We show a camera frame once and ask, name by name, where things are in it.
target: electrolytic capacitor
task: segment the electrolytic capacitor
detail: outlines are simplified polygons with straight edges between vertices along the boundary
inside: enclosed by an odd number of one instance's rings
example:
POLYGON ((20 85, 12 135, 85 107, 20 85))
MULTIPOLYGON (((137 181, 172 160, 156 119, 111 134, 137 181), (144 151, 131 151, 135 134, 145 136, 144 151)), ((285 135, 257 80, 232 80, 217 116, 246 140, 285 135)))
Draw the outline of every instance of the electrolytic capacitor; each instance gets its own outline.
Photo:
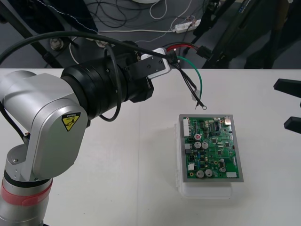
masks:
POLYGON ((204 172, 201 171, 201 170, 199 170, 199 171, 197 172, 197 177, 198 177, 198 178, 203 178, 203 177, 204 177, 204 172))
POLYGON ((194 147, 197 149, 201 148, 201 146, 202 146, 202 144, 198 141, 194 143, 194 147))
POLYGON ((208 143, 206 143, 206 142, 202 143, 202 148, 203 149, 207 149, 208 147, 209 147, 208 143))
POLYGON ((202 136, 200 134, 196 133, 194 135, 194 138, 195 138, 195 140, 200 140, 202 138, 202 136))
POLYGON ((211 169, 207 169, 207 170, 205 171, 205 175, 206 175, 207 177, 211 177, 211 176, 212 176, 212 170, 211 170, 211 169))
POLYGON ((226 172, 226 168, 225 168, 225 167, 221 167, 221 168, 220 168, 220 172, 221 172, 221 173, 225 173, 225 172, 226 172))

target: warning sticker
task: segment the warning sticker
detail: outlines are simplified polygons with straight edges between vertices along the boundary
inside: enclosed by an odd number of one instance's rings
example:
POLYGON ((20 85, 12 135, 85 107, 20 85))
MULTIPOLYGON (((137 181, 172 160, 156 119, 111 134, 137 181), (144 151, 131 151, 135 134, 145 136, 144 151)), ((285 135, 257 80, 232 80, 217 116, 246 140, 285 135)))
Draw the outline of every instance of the warning sticker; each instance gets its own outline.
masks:
POLYGON ((62 122, 68 132, 72 129, 72 127, 74 126, 76 121, 79 119, 79 117, 80 117, 80 112, 64 114, 62 116, 62 122))

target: white tabletop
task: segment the white tabletop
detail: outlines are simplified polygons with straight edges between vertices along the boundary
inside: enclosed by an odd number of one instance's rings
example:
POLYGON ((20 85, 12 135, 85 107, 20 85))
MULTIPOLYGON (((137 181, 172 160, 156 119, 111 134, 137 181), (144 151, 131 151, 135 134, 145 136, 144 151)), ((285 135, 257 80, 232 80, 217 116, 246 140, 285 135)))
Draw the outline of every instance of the white tabletop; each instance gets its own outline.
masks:
MULTIPOLYGON (((0 76, 15 69, 1 69, 0 76)), ((59 76, 59 69, 32 70, 59 76)), ((193 70, 187 74, 199 85, 193 70)), ((51 226, 283 226, 300 225, 301 135, 285 130, 301 115, 301 99, 275 91, 295 70, 200 70, 203 103, 177 71, 153 80, 149 100, 123 103, 114 122, 92 120, 79 156, 54 179, 45 223, 51 226), (174 124, 179 114, 232 114, 244 183, 230 200, 182 198, 175 187, 174 124)), ((0 169, 21 143, 0 117, 0 169)))

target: floor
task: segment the floor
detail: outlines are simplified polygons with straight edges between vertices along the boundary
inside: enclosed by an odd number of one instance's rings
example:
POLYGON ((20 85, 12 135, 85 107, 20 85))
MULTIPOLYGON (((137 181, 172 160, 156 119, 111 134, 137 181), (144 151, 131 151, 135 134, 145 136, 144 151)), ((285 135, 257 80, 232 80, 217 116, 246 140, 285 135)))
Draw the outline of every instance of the floor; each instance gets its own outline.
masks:
MULTIPOLYGON (((6 0, 2 0, 6 6, 14 12, 12 7, 7 3, 6 0)), ((86 3, 93 2, 93 0, 86 0, 86 3)), ((200 7, 202 4, 201 0, 193 0, 190 9, 187 11, 185 16, 190 15, 195 9, 200 7)), ((120 0, 120 5, 128 6, 128 7, 135 7, 135 4, 128 0, 120 0)), ((167 19, 159 21, 157 23, 151 23, 148 26, 143 26, 143 29, 151 29, 151 30, 168 30, 170 27, 173 18, 169 18, 169 16, 177 16, 183 12, 188 5, 187 0, 167 0, 168 10, 166 17, 167 19)), ((118 11, 116 8, 112 8, 107 6, 107 10, 110 12, 111 15, 118 17, 118 11)), ((210 49, 213 49, 221 35, 223 34, 224 30, 226 29, 228 23, 231 21, 232 16, 237 11, 239 7, 239 3, 235 3, 218 21, 213 29, 208 31, 203 37, 196 43, 197 45, 203 45, 210 49)), ((89 6, 91 11, 96 10, 96 5, 89 6)), ((153 8, 153 15, 160 16, 164 13, 165 7, 164 3, 159 3, 157 7, 153 8)), ((125 11, 128 17, 132 17, 135 15, 136 12, 132 11, 125 11)), ((198 10, 195 16, 199 19, 201 18, 202 10, 198 10)), ((142 25, 148 22, 153 22, 154 19, 150 17, 149 11, 144 10, 142 11, 139 20, 134 22, 130 22, 129 25, 142 25)), ((178 19, 175 24, 179 24, 182 20, 178 19)), ((70 26, 66 24, 64 21, 62 23, 65 25, 66 30, 70 30, 70 26)), ((97 28, 99 30, 110 30, 111 28, 106 27, 102 23, 96 23, 97 28)), ((122 27, 121 30, 131 30, 132 28, 122 27)), ((3 52, 9 46, 13 45, 14 43, 22 40, 22 36, 14 30, 14 28, 10 24, 0 24, 0 52, 3 52)), ((163 33, 154 33, 154 32, 132 32, 132 33, 105 33, 104 35, 118 39, 118 40, 152 40, 156 37, 163 35, 163 33)), ((155 49, 164 44, 180 41, 182 40, 184 34, 176 34, 176 33, 166 33, 163 37, 154 40, 152 42, 140 42, 139 46, 148 49, 155 49)), ((190 41, 194 38, 192 32, 188 32, 186 35, 185 40, 190 41)), ((233 59, 230 63, 230 68, 232 69, 239 69, 243 68, 246 62, 246 57, 253 53, 255 50, 260 49, 264 43, 269 39, 269 34, 265 35, 264 37, 260 38, 256 42, 254 42, 242 55, 238 56, 237 58, 233 59)), ((99 48, 93 41, 88 41, 86 39, 77 39, 76 42, 80 44, 79 49, 73 49, 73 53, 77 61, 85 62, 88 60, 96 59, 102 56, 102 49, 99 48)), ((41 42, 45 48, 50 49, 48 41, 45 40, 41 42)), ((295 43, 289 50, 283 53, 275 62, 274 68, 276 69, 300 69, 300 53, 301 53, 301 42, 295 43)), ((187 55, 187 58, 190 59, 197 68, 201 68, 205 62, 205 59, 195 55, 193 51, 187 55)), ((74 65, 74 61, 72 60, 70 53, 65 50, 58 58, 58 61, 61 63, 63 67, 68 67, 70 65, 74 65)), ((41 56, 31 47, 26 46, 22 49, 15 52, 11 57, 6 59, 4 63, 0 66, 0 68, 43 68, 46 65, 46 62, 41 58, 41 56)), ((183 64, 182 67, 190 68, 188 64, 183 64)))

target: green wire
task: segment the green wire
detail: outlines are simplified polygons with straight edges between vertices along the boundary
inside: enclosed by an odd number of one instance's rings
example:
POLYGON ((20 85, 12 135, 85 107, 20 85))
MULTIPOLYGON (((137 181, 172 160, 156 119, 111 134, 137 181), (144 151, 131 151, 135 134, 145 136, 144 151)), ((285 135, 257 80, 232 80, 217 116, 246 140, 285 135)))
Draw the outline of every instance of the green wire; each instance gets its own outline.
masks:
POLYGON ((199 99, 201 99, 201 96, 202 96, 202 91, 203 91, 203 82, 202 82, 202 77, 201 77, 201 74, 198 72, 198 69, 197 67, 189 60, 189 59, 186 59, 182 56, 177 56, 178 59, 180 60, 183 60, 183 61, 186 61, 188 64, 191 65, 191 67, 193 67, 193 69, 196 71, 196 73, 198 74, 198 78, 199 78, 199 82, 201 83, 200 85, 200 91, 199 91, 199 99))

